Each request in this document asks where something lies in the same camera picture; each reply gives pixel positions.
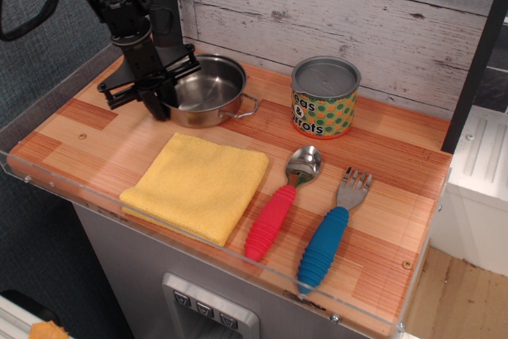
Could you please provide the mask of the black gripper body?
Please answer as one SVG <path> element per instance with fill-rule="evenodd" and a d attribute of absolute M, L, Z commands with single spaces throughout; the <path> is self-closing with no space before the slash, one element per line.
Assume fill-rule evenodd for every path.
<path fill-rule="evenodd" d="M 163 58 L 158 52 L 150 33 L 113 37 L 112 42 L 121 49 L 123 61 L 112 75 L 98 85 L 98 91 L 105 95 L 112 110 L 130 102 L 142 102 L 137 90 L 158 90 L 161 75 L 168 74 L 178 82 L 200 68 L 192 44 L 184 44 L 186 52 L 179 53 L 172 60 Z"/>

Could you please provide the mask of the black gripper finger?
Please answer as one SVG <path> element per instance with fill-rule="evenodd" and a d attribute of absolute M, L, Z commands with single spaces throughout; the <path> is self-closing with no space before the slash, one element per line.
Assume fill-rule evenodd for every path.
<path fill-rule="evenodd" d="M 144 106 L 157 121 L 168 119 L 167 107 L 160 100 L 157 90 L 140 88 L 137 93 Z"/>
<path fill-rule="evenodd" d="M 179 100 L 175 89 L 177 81 L 170 75 L 161 75 L 159 77 L 158 98 L 168 107 L 178 108 Z"/>

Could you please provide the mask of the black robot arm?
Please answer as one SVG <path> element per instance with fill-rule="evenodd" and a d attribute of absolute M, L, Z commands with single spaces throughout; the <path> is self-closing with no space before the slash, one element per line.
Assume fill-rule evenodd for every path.
<path fill-rule="evenodd" d="M 150 114 L 164 121 L 177 107 L 176 84 L 200 68 L 194 46 L 178 43 L 157 47 L 152 40 L 148 19 L 152 0 L 87 0 L 100 22 L 107 25 L 112 43 L 121 49 L 123 62 L 110 77 L 98 85 L 111 109 L 132 101 L 143 102 Z M 16 29 L 2 33 L 4 41 L 15 40 L 46 21 L 59 3 L 47 0 L 38 15 Z"/>

